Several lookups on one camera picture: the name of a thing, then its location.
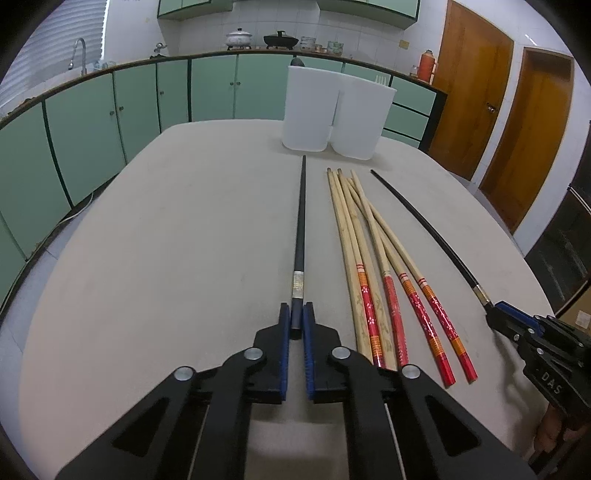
white table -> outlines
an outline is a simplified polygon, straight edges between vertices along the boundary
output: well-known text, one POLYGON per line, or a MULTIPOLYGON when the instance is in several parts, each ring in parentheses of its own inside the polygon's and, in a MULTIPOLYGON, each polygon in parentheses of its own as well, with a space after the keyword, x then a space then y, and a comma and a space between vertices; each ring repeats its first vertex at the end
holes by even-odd
MULTIPOLYGON (((308 154, 305 300, 355 346, 326 169, 354 168, 447 310, 479 374, 468 385, 434 314, 457 383, 450 394, 525 452, 545 401, 511 344, 443 251, 369 173, 375 168, 447 239, 493 301, 546 315, 550 305, 501 227, 425 154, 382 138, 371 161, 308 154)), ((113 181, 62 253, 31 324, 20 385, 22 436, 53 476, 180 365, 201 371, 252 345, 290 301, 301 154, 276 121, 166 130, 113 181)), ((398 289, 411 362, 440 383, 398 289)), ((247 478, 346 478, 339 406, 306 401, 292 342, 288 402, 254 409, 247 478)))

window blind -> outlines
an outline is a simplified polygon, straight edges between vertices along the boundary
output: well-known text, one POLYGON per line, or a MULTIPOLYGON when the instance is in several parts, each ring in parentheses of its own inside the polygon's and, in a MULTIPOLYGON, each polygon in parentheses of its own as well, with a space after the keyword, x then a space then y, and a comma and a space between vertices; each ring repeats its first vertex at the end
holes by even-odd
MULTIPOLYGON (((77 38, 86 41, 86 63, 102 55, 107 0, 64 0, 33 32, 0 85, 0 106, 22 92, 65 72, 77 38)), ((74 68, 82 67, 79 44, 74 68)))

orange thermos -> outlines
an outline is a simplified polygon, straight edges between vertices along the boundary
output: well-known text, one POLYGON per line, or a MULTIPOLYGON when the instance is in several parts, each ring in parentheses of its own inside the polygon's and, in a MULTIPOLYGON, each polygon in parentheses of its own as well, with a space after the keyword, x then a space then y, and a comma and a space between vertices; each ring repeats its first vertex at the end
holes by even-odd
POLYGON ((435 56, 431 50, 427 50, 421 55, 421 63, 418 64, 418 79, 431 83, 431 75, 435 66, 435 56))

cooking pot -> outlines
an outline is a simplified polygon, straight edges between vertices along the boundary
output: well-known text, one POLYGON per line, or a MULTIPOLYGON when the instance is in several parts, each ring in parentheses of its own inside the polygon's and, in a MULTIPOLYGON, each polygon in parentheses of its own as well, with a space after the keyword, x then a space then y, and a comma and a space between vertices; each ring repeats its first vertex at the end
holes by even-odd
POLYGON ((251 44, 252 34, 241 28, 226 34, 226 45, 228 47, 248 47, 251 44))
POLYGON ((284 30, 278 30, 277 35, 265 35, 263 40, 267 44, 267 48, 269 47, 284 47, 289 48, 290 50, 296 46, 299 40, 295 37, 290 37, 289 35, 284 35, 284 30))

black pan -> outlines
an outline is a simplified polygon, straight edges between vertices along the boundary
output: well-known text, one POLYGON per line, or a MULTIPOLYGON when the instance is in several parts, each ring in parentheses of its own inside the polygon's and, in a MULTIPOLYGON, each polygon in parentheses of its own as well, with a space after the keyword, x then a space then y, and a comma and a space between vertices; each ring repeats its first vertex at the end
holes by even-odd
POLYGON ((269 47, 284 47, 289 48, 290 50, 296 46, 299 40, 295 37, 290 37, 289 35, 284 35, 285 31, 278 30, 277 35, 265 35, 263 40, 267 44, 267 48, 269 47))

